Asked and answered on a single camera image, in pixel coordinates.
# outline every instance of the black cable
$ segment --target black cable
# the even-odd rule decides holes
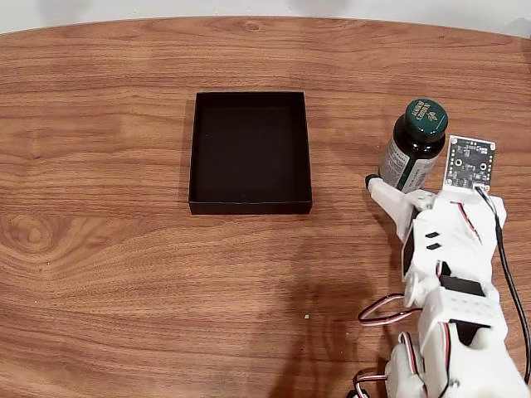
[[[483,189],[481,189],[480,187],[476,187],[475,190],[481,195],[483,200],[487,202],[487,205],[489,205],[490,210],[492,210],[492,212],[494,213],[494,221],[496,223],[496,240],[498,241],[498,252],[499,257],[501,259],[501,266],[504,269],[505,280],[507,281],[509,291],[511,292],[511,296],[513,297],[514,305],[516,306],[516,310],[520,318],[520,324],[522,325],[522,332],[524,334],[526,362],[524,381],[525,384],[528,384],[529,376],[531,375],[531,337],[529,336],[528,321],[525,317],[524,307],[522,306],[522,302],[520,301],[520,297],[518,296],[518,291],[516,290],[516,286],[514,286],[513,276],[511,275],[511,272],[509,270],[509,264],[507,263],[507,256],[505,255],[504,248],[504,235],[501,230],[501,224],[499,223],[498,212],[496,211],[496,207],[494,206],[494,203],[492,203],[490,198],[487,196],[487,194],[483,191]]]

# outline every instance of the red wire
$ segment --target red wire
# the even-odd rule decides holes
[[[450,366],[450,327],[448,326],[448,323],[443,323],[445,328],[445,335],[446,335],[446,372],[448,372],[448,367]]]
[[[413,372],[416,375],[418,375],[417,359],[415,357],[415,350],[413,349],[412,337],[411,337],[411,335],[408,332],[406,332],[406,338],[407,338],[407,341],[409,342],[409,353],[411,355],[411,360],[412,360],[412,365],[413,365]]]
[[[389,294],[385,297],[380,298],[379,300],[375,301],[374,303],[366,307],[361,313],[359,313],[358,321],[363,326],[388,325],[389,323],[394,323],[404,318],[407,318],[412,313],[415,313],[417,311],[422,311],[422,308],[411,308],[406,311],[400,311],[399,313],[387,315],[385,317],[366,318],[369,314],[373,313],[374,311],[376,311],[378,308],[382,307],[383,305],[390,303],[393,300],[403,298],[403,297],[404,295],[402,293],[393,293],[393,294]]]
[[[385,375],[371,375],[371,376],[360,376],[354,378],[354,388],[356,389],[356,393],[358,394],[359,398],[364,398],[365,394],[363,394],[363,391],[361,390],[361,383],[364,383],[366,381],[385,381],[387,380],[387,376]]]
[[[470,218],[468,218],[468,215],[466,214],[466,211],[465,211],[465,207],[463,206],[462,203],[457,203],[457,206],[459,207],[459,210],[461,212],[461,215],[463,216],[463,218],[465,219],[466,221],[466,224],[468,224],[468,227],[475,233],[475,235],[477,236],[478,240],[480,241],[481,244],[483,244],[483,242],[481,242],[481,237],[480,237],[480,234],[479,232],[475,229],[474,227],[474,224],[472,224],[472,221],[470,221]]]

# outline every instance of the bottle label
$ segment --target bottle label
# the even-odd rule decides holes
[[[415,191],[422,187],[435,161],[436,157],[417,160],[410,158],[392,139],[380,167],[380,177],[402,192]]]

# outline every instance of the white robotic arm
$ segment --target white robotic arm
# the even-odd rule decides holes
[[[493,213],[474,190],[404,194],[369,176],[372,198],[403,242],[404,304],[421,308],[419,344],[402,338],[386,365],[389,398],[531,397],[504,344],[492,285]],[[503,201],[491,197],[499,222]]]

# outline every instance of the green bottle cap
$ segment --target green bottle cap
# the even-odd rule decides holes
[[[415,99],[406,108],[406,130],[422,143],[440,140],[447,126],[448,114],[433,99]]]

